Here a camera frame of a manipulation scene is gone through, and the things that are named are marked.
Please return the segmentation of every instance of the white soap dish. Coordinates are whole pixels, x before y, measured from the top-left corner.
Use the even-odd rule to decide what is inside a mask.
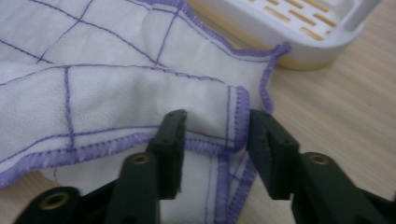
[[[191,7],[255,48],[287,41],[280,63],[310,70],[331,63],[362,31],[380,0],[188,0]]]

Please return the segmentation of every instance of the black plastic part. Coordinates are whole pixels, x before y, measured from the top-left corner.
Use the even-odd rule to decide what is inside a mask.
[[[184,158],[185,120],[187,113],[176,110],[167,114],[147,152],[157,156],[160,198],[175,199],[180,190]]]
[[[251,110],[247,150],[271,198],[288,200],[298,142],[271,115]]]
[[[61,187],[47,190],[31,201],[15,224],[81,223],[78,202],[77,189]]]
[[[107,208],[106,224],[160,223],[156,156],[136,153],[125,159]]]
[[[106,217],[106,210],[111,200],[111,195],[116,186],[114,180],[91,193],[84,195],[80,200],[81,220],[83,223],[103,223]]]
[[[370,203],[382,214],[388,223],[396,224],[396,197],[393,199],[393,202],[391,202],[366,190],[362,189],[362,191]]]
[[[292,203],[297,224],[388,223],[331,158],[305,153],[299,166]]]

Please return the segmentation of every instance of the white towel with purple grid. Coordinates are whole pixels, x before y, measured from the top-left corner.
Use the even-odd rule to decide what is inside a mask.
[[[87,193],[185,109],[182,191],[162,221],[235,223],[256,174],[249,109],[273,110],[287,51],[233,49],[179,0],[2,0],[0,187],[41,170]]]

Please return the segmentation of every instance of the brass screw insert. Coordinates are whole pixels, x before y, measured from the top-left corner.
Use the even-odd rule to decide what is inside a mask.
[[[57,192],[51,194],[43,201],[41,201],[40,208],[43,210],[52,210],[64,205],[65,203],[67,203],[67,201],[69,201],[69,199],[70,199],[70,195],[68,193]]]
[[[149,162],[149,157],[147,157],[147,156],[139,155],[139,156],[135,156],[132,158],[132,163],[135,165],[141,165],[141,164],[145,164],[147,162]]]
[[[316,163],[319,165],[329,164],[329,159],[327,159],[327,157],[319,155],[319,154],[314,154],[314,155],[310,156],[309,160],[311,160],[313,163]]]

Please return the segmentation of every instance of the wooden table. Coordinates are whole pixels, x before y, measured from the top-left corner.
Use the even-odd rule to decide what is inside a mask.
[[[358,187],[387,199],[396,190],[395,41],[396,1],[383,0],[333,64],[310,72],[277,67],[271,86],[275,117],[302,152],[329,155]],[[54,186],[32,173],[0,189],[0,223],[11,223],[37,194]],[[271,201],[256,179],[238,223],[294,221],[290,203]]]

